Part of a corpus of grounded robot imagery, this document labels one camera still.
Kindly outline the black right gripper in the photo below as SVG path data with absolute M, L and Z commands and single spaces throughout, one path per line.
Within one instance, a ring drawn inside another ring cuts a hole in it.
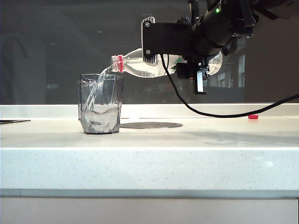
M 184 17 L 176 23 L 155 22 L 150 16 L 141 22 L 142 57 L 149 64 L 160 54 L 204 58 L 225 46 L 225 16 L 204 15 L 191 23 Z

